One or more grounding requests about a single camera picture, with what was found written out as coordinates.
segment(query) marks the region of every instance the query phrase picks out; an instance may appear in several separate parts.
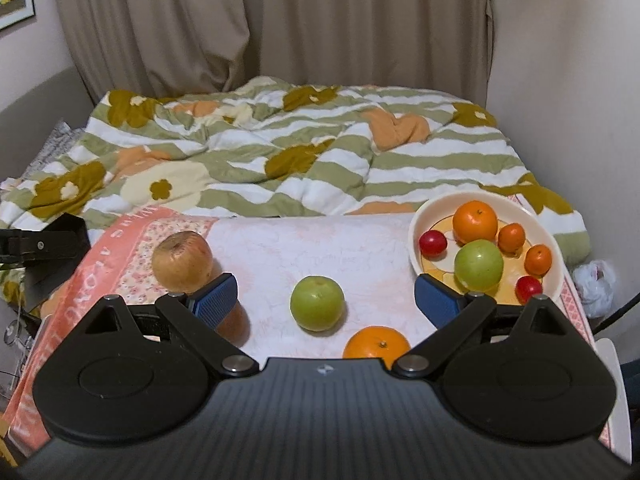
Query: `apple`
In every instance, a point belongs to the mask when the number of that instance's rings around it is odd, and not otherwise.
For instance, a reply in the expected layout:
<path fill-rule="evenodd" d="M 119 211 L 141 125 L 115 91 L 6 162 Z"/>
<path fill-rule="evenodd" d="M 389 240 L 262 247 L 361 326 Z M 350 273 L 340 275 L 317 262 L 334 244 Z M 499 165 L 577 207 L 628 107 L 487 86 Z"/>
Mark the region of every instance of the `apple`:
<path fill-rule="evenodd" d="M 440 256 L 444 249 L 447 248 L 447 239 L 445 235 L 436 229 L 432 229 L 422 234 L 418 240 L 420 253 L 425 258 L 434 258 Z"/>
<path fill-rule="evenodd" d="M 344 311 L 344 293 L 334 280 L 324 276 L 302 278 L 293 289 L 291 315 L 302 328 L 324 332 L 334 326 Z"/>
<path fill-rule="evenodd" d="M 488 240 L 465 244 L 453 261 L 453 272 L 460 284 L 478 292 L 486 292 L 497 285 L 503 270 L 500 249 Z"/>
<path fill-rule="evenodd" d="M 522 276 L 516 282 L 516 296 L 521 304 L 526 304 L 532 296 L 542 294 L 542 283 L 533 276 Z"/>

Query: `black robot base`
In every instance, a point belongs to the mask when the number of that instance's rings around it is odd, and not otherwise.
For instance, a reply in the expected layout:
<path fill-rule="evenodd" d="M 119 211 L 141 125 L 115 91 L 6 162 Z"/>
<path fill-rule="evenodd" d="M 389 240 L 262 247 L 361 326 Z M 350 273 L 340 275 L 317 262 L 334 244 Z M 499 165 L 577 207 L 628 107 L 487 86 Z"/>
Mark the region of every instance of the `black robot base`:
<path fill-rule="evenodd" d="M 496 334 L 508 338 L 491 343 Z M 144 335 L 155 335 L 160 342 Z M 622 480 L 616 387 L 545 296 L 477 295 L 399 358 L 264 370 L 167 295 L 100 300 L 37 375 L 51 441 L 25 480 Z"/>

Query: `fruit bowl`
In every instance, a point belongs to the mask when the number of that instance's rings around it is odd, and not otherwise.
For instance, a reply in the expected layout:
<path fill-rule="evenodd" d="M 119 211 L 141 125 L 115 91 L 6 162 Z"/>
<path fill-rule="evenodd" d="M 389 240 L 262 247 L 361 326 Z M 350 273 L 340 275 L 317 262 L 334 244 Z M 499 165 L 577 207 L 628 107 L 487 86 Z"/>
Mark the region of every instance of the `fruit bowl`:
<path fill-rule="evenodd" d="M 491 206 L 498 217 L 499 227 L 517 222 L 522 225 L 527 236 L 523 250 L 515 255 L 504 255 L 502 279 L 498 287 L 489 294 L 499 303 L 519 304 L 514 288 L 518 278 L 526 275 L 524 253 L 533 245 L 545 244 L 551 249 L 553 261 L 548 273 L 542 279 L 542 287 L 544 293 L 557 303 L 564 280 L 564 262 L 555 238 L 542 227 L 535 216 L 519 204 L 503 196 L 481 190 L 446 194 L 425 202 L 416 211 L 409 225 L 408 237 L 409 258 L 414 272 L 416 274 L 427 272 L 451 288 L 465 292 L 453 275 L 453 261 L 460 250 L 460 245 L 452 235 L 451 218 L 459 206 L 471 200 L 480 200 Z M 430 229 L 444 232 L 448 245 L 441 256 L 427 260 L 420 254 L 418 240 L 423 232 Z"/>

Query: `green apple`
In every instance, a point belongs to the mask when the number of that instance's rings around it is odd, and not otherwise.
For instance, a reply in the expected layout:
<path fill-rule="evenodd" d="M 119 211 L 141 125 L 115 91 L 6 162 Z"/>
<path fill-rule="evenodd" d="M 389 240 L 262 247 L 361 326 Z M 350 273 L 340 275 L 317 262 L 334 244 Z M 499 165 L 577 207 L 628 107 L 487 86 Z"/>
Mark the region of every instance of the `green apple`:
<path fill-rule="evenodd" d="M 302 328 L 323 332 L 334 326 L 342 316 L 344 293 L 331 278 L 307 276 L 293 289 L 290 307 L 293 319 Z"/>
<path fill-rule="evenodd" d="M 504 260 L 500 249 L 488 240 L 475 240 L 462 247 L 453 262 L 453 272 L 468 290 L 486 292 L 500 282 Z"/>

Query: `red cherry tomato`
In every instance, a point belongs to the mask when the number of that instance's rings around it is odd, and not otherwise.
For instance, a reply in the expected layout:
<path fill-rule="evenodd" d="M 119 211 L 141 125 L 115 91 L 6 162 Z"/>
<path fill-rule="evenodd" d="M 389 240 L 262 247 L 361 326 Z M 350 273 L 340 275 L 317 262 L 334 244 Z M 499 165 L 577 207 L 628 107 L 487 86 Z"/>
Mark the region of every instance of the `red cherry tomato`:
<path fill-rule="evenodd" d="M 444 249 L 447 248 L 447 239 L 440 231 L 432 229 L 422 234 L 418 240 L 418 245 L 420 245 L 422 256 L 434 258 L 435 256 L 440 256 Z"/>
<path fill-rule="evenodd" d="M 516 296 L 521 304 L 526 304 L 532 296 L 542 294 L 542 283 L 533 276 L 522 276 L 516 282 Z"/>

